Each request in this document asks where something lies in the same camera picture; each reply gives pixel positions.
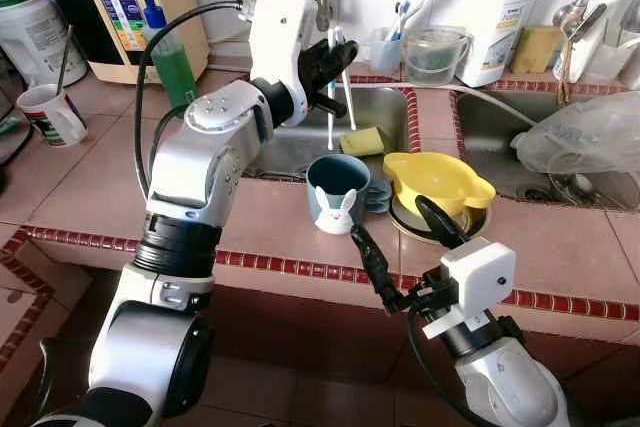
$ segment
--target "yellow sponge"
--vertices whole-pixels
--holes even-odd
[[[342,152],[354,157],[364,157],[365,155],[384,152],[384,144],[377,127],[369,127],[368,129],[343,134],[340,137],[340,147],[342,147]]]

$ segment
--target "bottle cap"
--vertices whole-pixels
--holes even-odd
[[[147,19],[147,25],[152,29],[161,29],[167,25],[162,7],[157,5],[144,9],[144,17]]]

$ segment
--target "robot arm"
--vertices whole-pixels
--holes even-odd
[[[416,206],[443,245],[451,248],[441,266],[423,274],[408,295],[396,289],[387,262],[368,232],[354,226],[351,236],[376,293],[391,314],[409,309],[409,333],[421,367],[439,393],[475,425],[569,427],[564,393],[553,374],[536,362],[522,344],[510,317],[496,320],[488,310],[513,287],[515,252],[482,237],[469,239],[447,214],[423,196]],[[429,339],[440,337],[456,359],[467,406],[433,380],[419,351],[416,317]]]
[[[148,427],[185,412],[202,391],[213,331],[198,317],[242,172],[281,124],[321,104],[317,90],[349,65],[357,45],[301,50],[312,15],[304,0],[256,0],[251,80],[195,100],[152,168],[144,235],[94,345],[89,391],[36,421],[41,427]]]

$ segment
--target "yellow colander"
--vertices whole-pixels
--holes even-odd
[[[449,217],[465,207],[486,209],[496,195],[496,189],[467,164],[437,152],[385,155],[384,171],[393,177],[400,203],[416,215],[418,195],[433,200]]]

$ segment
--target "sink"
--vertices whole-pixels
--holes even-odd
[[[535,121],[541,121],[557,111],[555,95],[547,92],[492,92],[491,95]],[[573,96],[573,101],[586,101],[591,97]],[[640,201],[638,184],[626,173],[607,172],[591,178],[601,185],[614,185],[616,195],[624,199],[623,205],[588,199],[567,197],[563,190],[563,176],[548,176],[527,170],[510,147],[513,137],[529,130],[521,120],[509,115],[499,107],[474,97],[462,95],[457,104],[458,117],[466,161],[496,190],[505,196],[521,200],[563,202],[590,207],[622,208],[632,210]]]
[[[405,96],[390,88],[352,86],[351,92],[358,129],[378,127],[385,154],[408,152],[408,105]],[[343,89],[337,89],[336,99],[345,102]],[[347,132],[351,132],[349,116],[335,119],[334,150],[327,149],[327,114],[313,109],[299,125],[276,129],[273,140],[265,145],[260,156],[245,170],[245,175],[261,179],[303,180],[307,167],[316,158],[341,152],[339,139]],[[384,178],[383,157],[380,154],[362,158],[375,178]]]

